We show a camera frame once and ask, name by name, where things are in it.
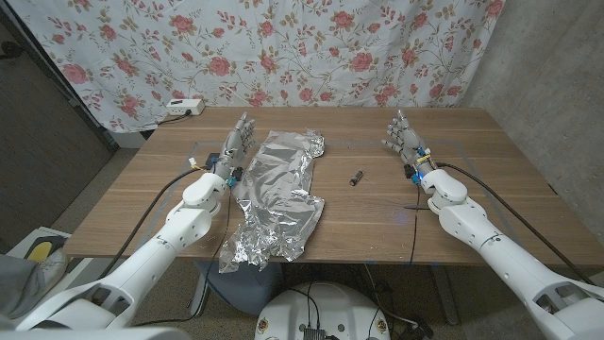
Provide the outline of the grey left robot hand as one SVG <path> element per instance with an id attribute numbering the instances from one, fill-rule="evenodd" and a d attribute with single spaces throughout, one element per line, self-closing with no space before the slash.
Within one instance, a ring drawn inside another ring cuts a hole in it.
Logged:
<path id="1" fill-rule="evenodd" d="M 212 172 L 222 179 L 227 179 L 231 172 L 243 163 L 247 151 L 254 143 L 255 120 L 248 117 L 245 111 L 234 128 L 228 133 L 219 152 L 218 161 Z"/>

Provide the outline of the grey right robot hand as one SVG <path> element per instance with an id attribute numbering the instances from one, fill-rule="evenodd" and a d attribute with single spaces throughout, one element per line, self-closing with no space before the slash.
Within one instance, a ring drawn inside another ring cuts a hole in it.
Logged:
<path id="1" fill-rule="evenodd" d="M 422 179 L 436 169 L 431 160 L 430 150 L 424 140 L 411 128 L 409 120 L 402 109 L 397 110 L 397 116 L 386 130 L 389 140 L 381 142 L 403 161 L 408 179 Z"/>

